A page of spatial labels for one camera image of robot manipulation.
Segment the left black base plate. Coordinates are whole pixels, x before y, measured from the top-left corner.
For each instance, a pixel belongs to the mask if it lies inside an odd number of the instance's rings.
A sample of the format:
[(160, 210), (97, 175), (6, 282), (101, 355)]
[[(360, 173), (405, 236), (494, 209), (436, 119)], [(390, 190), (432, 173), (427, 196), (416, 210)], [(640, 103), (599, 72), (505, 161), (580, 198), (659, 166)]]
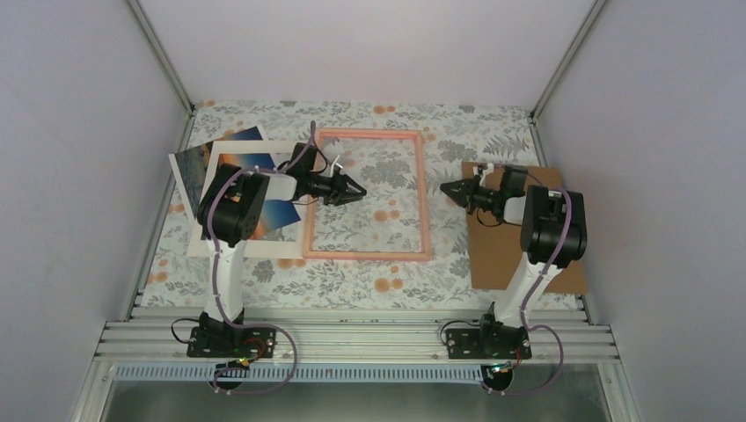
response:
[(272, 358), (276, 329), (259, 327), (235, 332), (212, 333), (202, 328), (192, 329), (186, 355), (190, 358)]

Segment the pink wooden picture frame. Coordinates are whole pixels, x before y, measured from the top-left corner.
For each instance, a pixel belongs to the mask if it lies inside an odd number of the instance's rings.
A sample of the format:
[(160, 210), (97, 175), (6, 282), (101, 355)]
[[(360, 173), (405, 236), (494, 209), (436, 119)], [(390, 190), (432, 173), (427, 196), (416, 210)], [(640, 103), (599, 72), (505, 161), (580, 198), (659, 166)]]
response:
[(360, 201), (307, 208), (306, 259), (428, 261), (424, 140), (417, 130), (320, 128), (317, 145), (367, 190)]

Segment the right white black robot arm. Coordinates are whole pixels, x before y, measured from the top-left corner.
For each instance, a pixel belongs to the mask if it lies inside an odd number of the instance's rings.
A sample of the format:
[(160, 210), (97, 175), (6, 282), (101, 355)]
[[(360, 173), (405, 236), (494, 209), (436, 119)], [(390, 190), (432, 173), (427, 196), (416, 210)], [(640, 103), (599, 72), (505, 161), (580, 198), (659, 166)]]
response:
[[(489, 177), (500, 178), (495, 187)], [(479, 351), (497, 358), (530, 346), (529, 314), (551, 281), (584, 255), (588, 234), (580, 193), (550, 188), (523, 167), (476, 164), (472, 176), (440, 190), (470, 216), (472, 286), (498, 289), (498, 302), (480, 318)]]

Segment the floral patterned table mat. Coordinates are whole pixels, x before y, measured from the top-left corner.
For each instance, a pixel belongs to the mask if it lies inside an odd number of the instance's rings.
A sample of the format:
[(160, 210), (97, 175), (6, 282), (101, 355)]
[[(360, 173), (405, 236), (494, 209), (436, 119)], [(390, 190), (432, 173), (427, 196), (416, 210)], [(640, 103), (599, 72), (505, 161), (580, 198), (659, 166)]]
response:
[(419, 130), (424, 138), (433, 257), (427, 262), (249, 259), (248, 307), (483, 309), (496, 290), (471, 285), (464, 211), (439, 191), (464, 161), (534, 165), (528, 114), (518, 106), (391, 105), (350, 102), (210, 100), (199, 104), (193, 146), (262, 126), (270, 140), (304, 140), (321, 127)]

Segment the sunset photo print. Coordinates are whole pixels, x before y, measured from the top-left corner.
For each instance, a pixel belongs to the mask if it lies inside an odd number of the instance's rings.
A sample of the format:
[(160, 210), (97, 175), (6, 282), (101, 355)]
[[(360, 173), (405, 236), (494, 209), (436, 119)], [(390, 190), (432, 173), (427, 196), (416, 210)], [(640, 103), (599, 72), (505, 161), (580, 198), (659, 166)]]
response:
[(234, 246), (244, 240), (262, 240), (268, 234), (301, 221), (289, 200), (270, 197), (279, 176), (272, 173), (269, 153), (214, 154), (205, 172), (200, 206), (195, 219), (201, 236)]

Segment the blue landscape photo print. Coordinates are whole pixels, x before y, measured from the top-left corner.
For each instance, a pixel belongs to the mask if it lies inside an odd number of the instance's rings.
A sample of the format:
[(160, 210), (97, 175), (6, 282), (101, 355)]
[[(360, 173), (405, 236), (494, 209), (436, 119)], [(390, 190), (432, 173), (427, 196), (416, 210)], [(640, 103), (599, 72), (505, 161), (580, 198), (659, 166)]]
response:
[(189, 223), (194, 223), (199, 199), (207, 177), (213, 144), (222, 141), (262, 141), (266, 139), (266, 131), (261, 125), (257, 125), (168, 155)]

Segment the brown cardboard backing board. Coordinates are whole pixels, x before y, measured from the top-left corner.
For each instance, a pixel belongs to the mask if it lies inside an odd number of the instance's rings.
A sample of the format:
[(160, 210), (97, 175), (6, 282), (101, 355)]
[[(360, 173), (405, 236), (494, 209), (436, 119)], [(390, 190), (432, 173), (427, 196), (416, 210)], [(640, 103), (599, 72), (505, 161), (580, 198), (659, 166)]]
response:
[[(463, 178), (472, 179), (477, 162), (462, 162)], [(496, 164), (494, 172), (486, 175), (485, 187), (498, 189), (500, 186), (502, 168)], [(537, 166), (527, 167), (528, 173), (536, 177), (544, 186), (552, 190), (564, 187), (563, 178), (556, 168)], [(575, 222), (579, 219), (576, 214), (575, 195), (572, 199), (572, 225), (567, 234), (564, 247), (567, 248), (577, 237)], [(584, 210), (579, 216), (585, 217)], [(475, 211), (473, 215), (466, 215), (468, 231), (468, 251), (471, 262), (472, 287), (478, 289), (505, 290), (519, 266), (522, 249), (520, 245), (521, 228), (502, 224), (497, 227), (486, 227), (497, 221), (488, 212)], [(582, 261), (575, 260), (565, 268), (561, 274), (554, 277), (545, 293), (585, 295), (589, 292), (587, 277)]]

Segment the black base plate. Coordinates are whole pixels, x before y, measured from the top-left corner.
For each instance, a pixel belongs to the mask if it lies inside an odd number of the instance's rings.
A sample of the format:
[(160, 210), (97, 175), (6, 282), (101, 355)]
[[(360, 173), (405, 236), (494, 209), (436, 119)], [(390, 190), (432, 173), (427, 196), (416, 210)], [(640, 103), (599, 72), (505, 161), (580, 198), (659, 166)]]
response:
[(477, 328), (445, 331), (446, 348), (451, 360), (529, 360), (532, 351), (524, 328), (503, 327), (492, 334)]
[(276, 329), (259, 327), (235, 332), (212, 333), (202, 328), (192, 329), (186, 355), (190, 358), (272, 358)]

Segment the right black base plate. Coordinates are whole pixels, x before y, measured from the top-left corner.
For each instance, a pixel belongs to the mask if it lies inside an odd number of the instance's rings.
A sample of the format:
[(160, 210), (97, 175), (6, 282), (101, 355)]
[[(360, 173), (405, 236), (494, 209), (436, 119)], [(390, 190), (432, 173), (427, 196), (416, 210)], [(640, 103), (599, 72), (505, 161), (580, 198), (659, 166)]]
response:
[(446, 348), (451, 360), (529, 360), (532, 351), (524, 328), (503, 327), (492, 334), (477, 328), (445, 331)]

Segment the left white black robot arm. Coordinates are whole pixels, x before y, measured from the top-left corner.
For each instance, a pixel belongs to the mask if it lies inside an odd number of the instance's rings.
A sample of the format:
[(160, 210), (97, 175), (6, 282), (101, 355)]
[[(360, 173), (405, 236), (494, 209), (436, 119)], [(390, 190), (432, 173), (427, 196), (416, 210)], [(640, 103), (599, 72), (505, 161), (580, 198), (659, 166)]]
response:
[(249, 331), (243, 325), (241, 274), (245, 247), (260, 226), (266, 202), (293, 207), (308, 196), (339, 207), (366, 196), (366, 189), (338, 164), (327, 162), (325, 168), (316, 169), (321, 155), (315, 144), (299, 142), (291, 158), (277, 166), (217, 166), (197, 214), (212, 260), (212, 293), (199, 317), (195, 337), (208, 338), (221, 355), (238, 353), (248, 339)]

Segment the aluminium rail base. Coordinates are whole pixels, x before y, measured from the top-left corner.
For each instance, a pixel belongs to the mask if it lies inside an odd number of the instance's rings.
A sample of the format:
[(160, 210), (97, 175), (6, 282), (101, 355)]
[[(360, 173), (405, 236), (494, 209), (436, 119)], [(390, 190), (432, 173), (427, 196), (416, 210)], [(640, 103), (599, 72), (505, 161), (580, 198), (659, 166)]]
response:
[[(73, 419), (103, 420), (117, 381), (206, 381), (218, 358), (191, 358), (181, 343), (198, 315), (195, 307), (138, 306), (106, 323)], [(541, 330), (495, 356), (477, 353), (474, 309), (248, 309), (246, 315), (250, 325), (278, 329), (251, 367), (254, 381), (476, 384), (506, 367), (588, 364), (597, 370), (610, 418), (639, 417), (611, 328), (592, 324), (581, 310), (536, 311)]]

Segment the white photo mat board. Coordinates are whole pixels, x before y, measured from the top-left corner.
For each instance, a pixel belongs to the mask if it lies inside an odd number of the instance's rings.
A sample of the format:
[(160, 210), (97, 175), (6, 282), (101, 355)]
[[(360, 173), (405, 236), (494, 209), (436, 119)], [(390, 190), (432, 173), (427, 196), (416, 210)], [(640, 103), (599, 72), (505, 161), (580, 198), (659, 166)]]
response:
[[(210, 155), (204, 189), (213, 181), (221, 162), (241, 167), (273, 169), (290, 158), (292, 141), (215, 142)], [(301, 258), (307, 207), (291, 202), (270, 200), (262, 209), (257, 233), (247, 241), (247, 258)]]

